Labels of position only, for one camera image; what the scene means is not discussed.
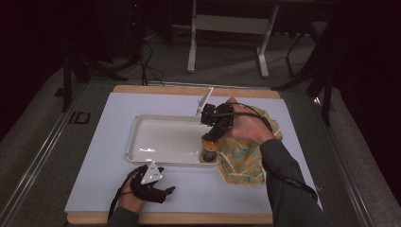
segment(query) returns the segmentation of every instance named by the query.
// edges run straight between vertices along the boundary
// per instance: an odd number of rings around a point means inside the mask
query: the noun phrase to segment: dark sleeve
[[[112,217],[107,222],[107,227],[136,227],[139,215],[127,209],[117,207]]]
[[[298,162],[280,140],[268,140],[260,146],[262,160],[271,170],[304,183]],[[273,224],[282,226],[328,226],[320,206],[303,189],[272,177],[266,178]]]

